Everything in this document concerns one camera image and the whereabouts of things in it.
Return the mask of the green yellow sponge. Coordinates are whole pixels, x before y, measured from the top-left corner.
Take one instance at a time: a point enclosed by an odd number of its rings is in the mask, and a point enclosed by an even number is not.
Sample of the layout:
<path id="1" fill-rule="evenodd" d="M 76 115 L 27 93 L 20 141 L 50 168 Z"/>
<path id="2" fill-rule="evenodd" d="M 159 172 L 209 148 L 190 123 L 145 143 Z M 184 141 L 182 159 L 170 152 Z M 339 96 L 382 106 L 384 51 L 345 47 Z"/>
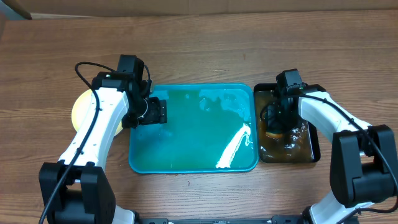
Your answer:
<path id="1" fill-rule="evenodd" d="M 282 138 L 284 135 L 283 134 L 278 134 L 278 133 L 272 133 L 272 132 L 265 132 L 265 135 L 267 136 L 267 137 L 269 137 L 269 138 L 272 138 L 272 139 L 280 139 L 280 138 Z"/>

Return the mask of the green rimmed plate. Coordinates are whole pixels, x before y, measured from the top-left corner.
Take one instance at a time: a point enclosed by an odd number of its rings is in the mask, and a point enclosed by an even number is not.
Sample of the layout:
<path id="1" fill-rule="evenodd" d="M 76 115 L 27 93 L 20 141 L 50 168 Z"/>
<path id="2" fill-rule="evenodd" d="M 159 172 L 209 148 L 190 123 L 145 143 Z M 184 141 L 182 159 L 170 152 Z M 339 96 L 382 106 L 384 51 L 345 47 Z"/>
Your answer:
<path id="1" fill-rule="evenodd" d="M 95 128 L 91 135 L 99 133 L 99 130 L 107 128 L 106 133 L 114 137 L 121 130 L 121 118 L 128 109 L 127 95 L 124 91 L 118 91 L 116 88 L 101 87 L 95 90 L 86 90 L 78 97 L 72 108 L 72 124 L 76 132 L 83 138 L 94 118 L 96 106 L 99 105 L 99 113 L 95 122 Z"/>

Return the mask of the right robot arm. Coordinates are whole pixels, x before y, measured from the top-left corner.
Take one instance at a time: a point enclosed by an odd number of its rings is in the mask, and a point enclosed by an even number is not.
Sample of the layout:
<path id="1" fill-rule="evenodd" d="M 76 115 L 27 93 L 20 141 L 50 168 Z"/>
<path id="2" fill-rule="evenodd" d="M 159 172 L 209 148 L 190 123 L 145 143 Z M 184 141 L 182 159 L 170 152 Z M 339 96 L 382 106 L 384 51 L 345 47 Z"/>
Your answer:
<path id="1" fill-rule="evenodd" d="M 397 197 L 397 149 L 394 132 L 372 126 L 335 103 L 320 85 L 304 83 L 297 69 L 276 77 L 273 100 L 259 117 L 273 135 L 293 130 L 299 119 L 331 142 L 330 192 L 307 207 L 293 223 L 358 223 L 362 212 L 393 213 L 373 205 Z"/>

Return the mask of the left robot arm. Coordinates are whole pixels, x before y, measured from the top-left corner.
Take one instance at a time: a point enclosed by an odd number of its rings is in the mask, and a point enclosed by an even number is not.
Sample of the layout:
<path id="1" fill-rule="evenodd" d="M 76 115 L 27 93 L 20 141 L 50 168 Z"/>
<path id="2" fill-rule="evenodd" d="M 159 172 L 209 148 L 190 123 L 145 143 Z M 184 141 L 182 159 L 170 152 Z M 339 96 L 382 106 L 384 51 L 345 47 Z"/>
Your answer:
<path id="1" fill-rule="evenodd" d="M 106 160 L 119 126 L 137 128 L 167 121 L 164 100 L 150 95 L 147 65 L 135 55 L 121 55 L 117 69 L 107 66 L 86 85 L 88 111 L 58 162 L 39 171 L 44 202 L 40 223 L 137 223 L 137 215 L 116 204 L 105 174 Z"/>

